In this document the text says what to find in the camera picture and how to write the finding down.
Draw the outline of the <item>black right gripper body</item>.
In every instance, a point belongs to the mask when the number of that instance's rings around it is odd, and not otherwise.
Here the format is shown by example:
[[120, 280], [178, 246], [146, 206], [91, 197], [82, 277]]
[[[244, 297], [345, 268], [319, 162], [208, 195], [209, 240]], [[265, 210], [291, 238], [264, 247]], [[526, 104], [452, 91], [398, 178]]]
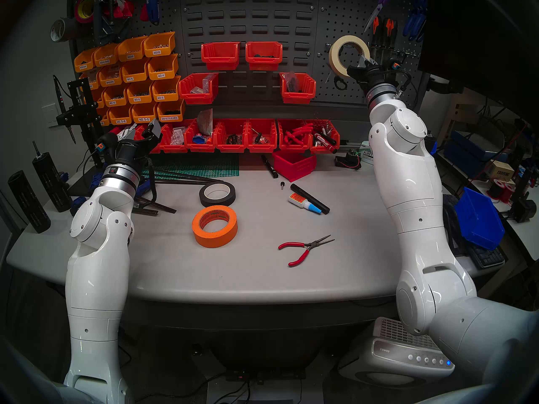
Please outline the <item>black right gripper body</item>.
[[368, 65], [367, 67], [349, 66], [349, 77], [354, 79], [363, 92], [369, 92], [375, 86], [390, 84], [397, 87], [396, 71], [381, 65]]

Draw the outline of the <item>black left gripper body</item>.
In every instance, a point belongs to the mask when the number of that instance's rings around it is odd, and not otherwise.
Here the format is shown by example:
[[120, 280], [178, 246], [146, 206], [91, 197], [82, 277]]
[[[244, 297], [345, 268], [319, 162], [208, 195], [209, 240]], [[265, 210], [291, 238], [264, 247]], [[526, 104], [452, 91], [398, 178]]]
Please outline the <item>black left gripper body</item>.
[[141, 170], [146, 156], [151, 151], [151, 139], [122, 139], [116, 146], [116, 164], [127, 165], [134, 170]]

